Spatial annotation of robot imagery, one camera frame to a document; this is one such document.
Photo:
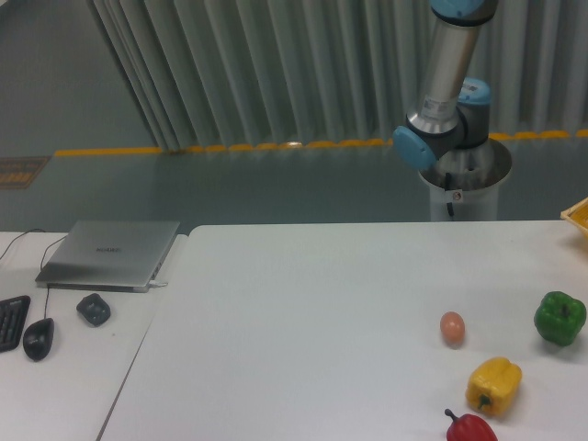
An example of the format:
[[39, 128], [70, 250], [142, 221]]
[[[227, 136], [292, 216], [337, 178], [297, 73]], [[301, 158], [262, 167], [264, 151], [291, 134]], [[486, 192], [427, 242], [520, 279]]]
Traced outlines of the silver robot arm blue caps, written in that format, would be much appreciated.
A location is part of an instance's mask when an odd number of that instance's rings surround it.
[[405, 124], [392, 133], [402, 160], [425, 170], [463, 145], [469, 135], [458, 98], [480, 35], [495, 15], [496, 1], [431, 1], [433, 45], [424, 80]]

